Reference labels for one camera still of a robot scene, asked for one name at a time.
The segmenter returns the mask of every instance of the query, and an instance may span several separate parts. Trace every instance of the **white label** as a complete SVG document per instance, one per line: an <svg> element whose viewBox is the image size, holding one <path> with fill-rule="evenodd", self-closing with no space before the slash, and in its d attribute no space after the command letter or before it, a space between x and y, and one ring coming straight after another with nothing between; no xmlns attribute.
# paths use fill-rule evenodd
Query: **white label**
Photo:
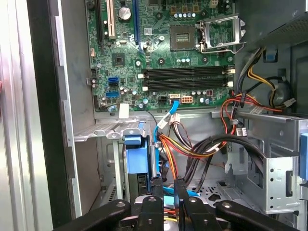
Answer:
<svg viewBox="0 0 308 231"><path fill-rule="evenodd" d="M129 118L129 104L128 103L120 103L119 118L120 119Z"/></svg>
<svg viewBox="0 0 308 231"><path fill-rule="evenodd" d="M236 135L237 135L237 136L243 136L243 130L242 130L242 128L237 128L237 129L236 129Z"/></svg>
<svg viewBox="0 0 308 231"><path fill-rule="evenodd" d="M168 123L164 120L164 119L161 119L159 121L159 123L157 124L157 126L160 128L160 129L163 129Z"/></svg>
<svg viewBox="0 0 308 231"><path fill-rule="evenodd" d="M243 133L243 136L246 137L247 136L247 129L246 128L242 128L242 133Z"/></svg>
<svg viewBox="0 0 308 231"><path fill-rule="evenodd" d="M255 106L251 111L250 114L260 114L263 112L263 108L259 106Z"/></svg>

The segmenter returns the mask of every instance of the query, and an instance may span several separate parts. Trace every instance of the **metal bracket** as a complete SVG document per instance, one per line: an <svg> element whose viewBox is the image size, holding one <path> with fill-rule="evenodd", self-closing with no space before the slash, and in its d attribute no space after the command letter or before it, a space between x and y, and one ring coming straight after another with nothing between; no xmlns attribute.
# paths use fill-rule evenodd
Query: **metal bracket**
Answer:
<svg viewBox="0 0 308 231"><path fill-rule="evenodd" d="M211 37L210 37L210 27L212 24L221 24L226 21L232 21L233 23L233 34L234 34L234 41L233 42L227 42L227 43L219 43L218 45L211 44ZM200 51L203 54L207 53L218 53L218 52L232 52L233 54L236 54L239 52L243 47L245 42L240 42L241 38L246 33L245 30L241 30L241 27L245 25L245 22L241 20L238 16L238 14L228 15L220 18L214 18L207 21L200 21L199 27L202 32L202 40L200 42ZM231 49L225 49L221 50L221 48L226 48L228 46L234 46L241 44L241 48L238 49L236 52L234 52Z"/></svg>

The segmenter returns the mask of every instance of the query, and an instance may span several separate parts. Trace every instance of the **cable tie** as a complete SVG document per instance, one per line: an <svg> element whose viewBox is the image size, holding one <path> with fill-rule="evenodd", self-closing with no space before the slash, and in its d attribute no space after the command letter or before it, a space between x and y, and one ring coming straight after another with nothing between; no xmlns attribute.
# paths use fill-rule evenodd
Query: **cable tie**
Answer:
<svg viewBox="0 0 308 231"><path fill-rule="evenodd" d="M247 92L246 92L246 91L243 91L243 93L242 93L242 97L241 97L241 102L240 102L240 106L241 106L241 108L244 108L246 94L247 94Z"/></svg>

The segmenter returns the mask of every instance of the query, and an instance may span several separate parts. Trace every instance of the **ram slot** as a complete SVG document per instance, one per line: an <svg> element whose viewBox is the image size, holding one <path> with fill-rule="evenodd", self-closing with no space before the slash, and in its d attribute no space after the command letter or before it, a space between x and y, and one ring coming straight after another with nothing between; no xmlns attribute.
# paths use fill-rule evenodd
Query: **ram slot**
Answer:
<svg viewBox="0 0 308 231"><path fill-rule="evenodd" d="M106 0L107 17L108 17L108 33L110 39L116 38L116 19L115 19L115 4L113 0Z"/></svg>
<svg viewBox="0 0 308 231"><path fill-rule="evenodd" d="M95 0L96 33L98 45L103 47L102 5L101 0Z"/></svg>
<svg viewBox="0 0 308 231"><path fill-rule="evenodd" d="M149 69L144 74L151 80L187 77L206 77L228 74L230 66L186 67L168 69Z"/></svg>
<svg viewBox="0 0 308 231"><path fill-rule="evenodd" d="M134 19L134 37L135 43L138 45L139 38L139 0L133 0L133 19Z"/></svg>
<svg viewBox="0 0 308 231"><path fill-rule="evenodd" d="M225 87L227 78L155 80L146 83L149 91L201 90Z"/></svg>

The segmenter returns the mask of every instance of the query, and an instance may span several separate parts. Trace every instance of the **screw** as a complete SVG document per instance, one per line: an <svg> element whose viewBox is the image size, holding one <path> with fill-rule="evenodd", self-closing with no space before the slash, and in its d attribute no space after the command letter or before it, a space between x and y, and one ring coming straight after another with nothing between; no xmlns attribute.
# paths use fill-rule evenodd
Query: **screw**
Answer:
<svg viewBox="0 0 308 231"><path fill-rule="evenodd" d="M229 203L227 203L227 202L222 203L222 206L224 206L225 208L231 208L231 207L232 207L232 206L231 206Z"/></svg>
<svg viewBox="0 0 308 231"><path fill-rule="evenodd" d="M119 203L116 204L116 206L117 206L117 207L124 207L125 204L124 204L122 201L120 201Z"/></svg>
<svg viewBox="0 0 308 231"><path fill-rule="evenodd" d="M156 201L156 199L154 198L154 197L150 197L150 199L149 199L149 201L151 201L151 202L154 202L154 201Z"/></svg>
<svg viewBox="0 0 308 231"><path fill-rule="evenodd" d="M191 197L191 198L189 198L189 201L195 203L197 200L195 198Z"/></svg>

